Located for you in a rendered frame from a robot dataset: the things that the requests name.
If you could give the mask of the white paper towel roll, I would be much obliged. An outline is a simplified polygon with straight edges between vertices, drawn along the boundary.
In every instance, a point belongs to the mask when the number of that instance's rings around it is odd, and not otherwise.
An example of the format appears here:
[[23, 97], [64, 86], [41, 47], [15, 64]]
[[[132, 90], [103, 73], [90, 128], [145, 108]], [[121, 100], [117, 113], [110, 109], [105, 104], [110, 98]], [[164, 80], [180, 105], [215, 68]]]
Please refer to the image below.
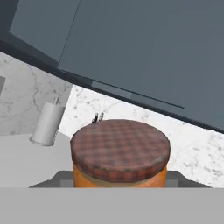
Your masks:
[[65, 106], [59, 105], [59, 97], [55, 97], [52, 102], [46, 101], [41, 110], [35, 130], [30, 137], [30, 141], [42, 146], [53, 146], [58, 133]]

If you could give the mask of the orange jam jar checkered lid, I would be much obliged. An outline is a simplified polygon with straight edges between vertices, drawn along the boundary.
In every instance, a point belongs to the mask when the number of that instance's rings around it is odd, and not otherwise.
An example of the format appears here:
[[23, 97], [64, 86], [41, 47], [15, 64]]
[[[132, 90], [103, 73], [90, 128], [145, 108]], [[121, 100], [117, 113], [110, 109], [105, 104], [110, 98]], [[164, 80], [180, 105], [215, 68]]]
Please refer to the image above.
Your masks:
[[171, 145], [144, 122], [113, 119], [90, 123], [70, 141], [77, 187], [163, 187]]

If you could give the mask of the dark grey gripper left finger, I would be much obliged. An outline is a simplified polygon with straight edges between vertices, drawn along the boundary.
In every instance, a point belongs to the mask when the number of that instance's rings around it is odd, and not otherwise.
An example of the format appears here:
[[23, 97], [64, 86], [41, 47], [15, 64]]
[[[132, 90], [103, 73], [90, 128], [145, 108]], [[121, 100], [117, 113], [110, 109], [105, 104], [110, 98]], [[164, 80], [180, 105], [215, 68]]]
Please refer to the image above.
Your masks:
[[74, 173], [72, 171], [58, 171], [51, 179], [45, 180], [31, 188], [73, 188]]

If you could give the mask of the grey blue cabinet door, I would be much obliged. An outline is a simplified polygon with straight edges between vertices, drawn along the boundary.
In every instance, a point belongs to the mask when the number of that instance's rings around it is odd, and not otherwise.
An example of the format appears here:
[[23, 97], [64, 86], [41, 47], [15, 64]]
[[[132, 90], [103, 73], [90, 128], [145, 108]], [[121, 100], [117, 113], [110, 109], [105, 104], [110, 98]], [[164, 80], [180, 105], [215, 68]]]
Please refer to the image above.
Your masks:
[[80, 0], [19, 0], [10, 33], [59, 61]]
[[59, 69], [224, 130], [224, 0], [81, 0]]

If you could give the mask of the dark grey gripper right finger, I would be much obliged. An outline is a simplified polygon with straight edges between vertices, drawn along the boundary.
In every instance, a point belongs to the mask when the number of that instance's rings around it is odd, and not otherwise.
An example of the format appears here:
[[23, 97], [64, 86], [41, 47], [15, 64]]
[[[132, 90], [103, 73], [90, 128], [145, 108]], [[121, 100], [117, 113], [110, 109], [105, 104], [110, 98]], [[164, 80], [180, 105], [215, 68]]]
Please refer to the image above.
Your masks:
[[179, 171], [168, 171], [166, 174], [166, 187], [181, 187], [181, 188], [208, 188], [208, 185], [190, 180], [182, 175]]

